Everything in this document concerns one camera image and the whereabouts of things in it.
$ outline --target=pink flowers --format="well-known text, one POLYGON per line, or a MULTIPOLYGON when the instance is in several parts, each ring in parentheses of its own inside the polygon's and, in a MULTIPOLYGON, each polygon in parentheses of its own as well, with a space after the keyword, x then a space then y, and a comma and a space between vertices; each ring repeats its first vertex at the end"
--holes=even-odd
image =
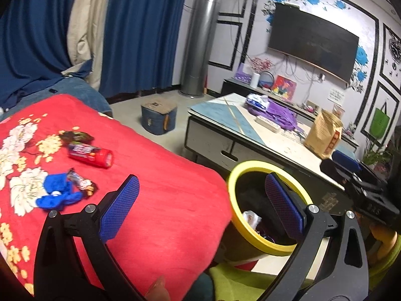
POLYGON ((250 66, 256 73, 261 73, 263 71, 269 70, 273 63, 269 59, 253 58, 250 60, 250 66))

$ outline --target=blue curtain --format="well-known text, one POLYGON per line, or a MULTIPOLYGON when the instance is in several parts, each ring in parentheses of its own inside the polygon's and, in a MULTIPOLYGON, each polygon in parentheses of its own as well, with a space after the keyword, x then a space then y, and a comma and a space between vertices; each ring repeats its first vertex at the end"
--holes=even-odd
POLYGON ((63 79, 74 0, 12 0, 0 19, 0 107, 63 79))
POLYGON ((109 0, 100 92, 171 85, 184 0, 109 0))

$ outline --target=drawer handle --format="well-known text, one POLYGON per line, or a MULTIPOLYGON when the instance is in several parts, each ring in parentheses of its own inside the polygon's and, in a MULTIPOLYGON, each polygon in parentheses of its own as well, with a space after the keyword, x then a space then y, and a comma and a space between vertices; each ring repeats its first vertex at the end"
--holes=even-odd
POLYGON ((227 152, 227 151, 225 151, 225 150, 222 150, 222 151, 221 151, 221 154, 222 154, 223 156, 225 156, 225 157, 228 157, 229 159, 231 159, 231 160, 234 161, 234 162, 237 162, 237 161, 238 161, 238 157, 235 157, 234 155, 231 155, 229 152, 227 152))

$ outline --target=blue storage box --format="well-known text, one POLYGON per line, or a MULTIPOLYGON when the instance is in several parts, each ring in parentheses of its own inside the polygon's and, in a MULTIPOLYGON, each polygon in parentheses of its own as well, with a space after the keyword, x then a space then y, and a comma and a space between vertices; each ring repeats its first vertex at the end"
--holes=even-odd
POLYGON ((161 97, 141 105, 142 127, 154 135, 163 135, 175 128, 177 105, 161 97))

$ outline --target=beige curtain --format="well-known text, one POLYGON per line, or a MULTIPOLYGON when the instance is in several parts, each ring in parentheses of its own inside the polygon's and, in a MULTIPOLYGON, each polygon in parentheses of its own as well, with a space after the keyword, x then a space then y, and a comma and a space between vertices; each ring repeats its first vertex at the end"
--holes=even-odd
POLYGON ((62 72, 77 72, 92 58, 88 84, 99 90, 102 75, 103 39, 109 0, 74 0, 67 32, 67 49, 73 66, 62 72))

